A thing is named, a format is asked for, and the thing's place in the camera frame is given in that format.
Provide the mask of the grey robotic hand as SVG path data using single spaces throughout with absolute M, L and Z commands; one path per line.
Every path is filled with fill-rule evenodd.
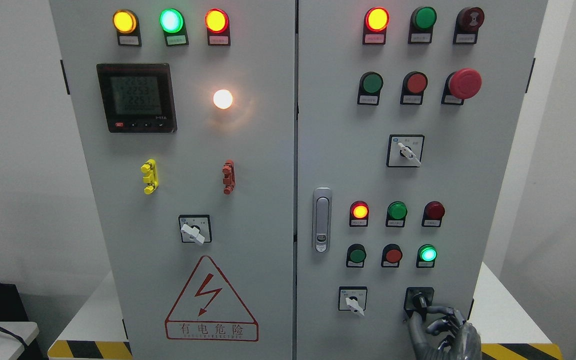
M 448 306 L 430 306 L 428 313 L 441 313 L 441 317 L 428 326 L 415 311 L 407 322 L 414 356 L 417 360 L 481 360 L 482 340 L 476 328 L 464 319 L 462 313 Z M 448 335 L 438 346 L 428 342 L 429 336 Z

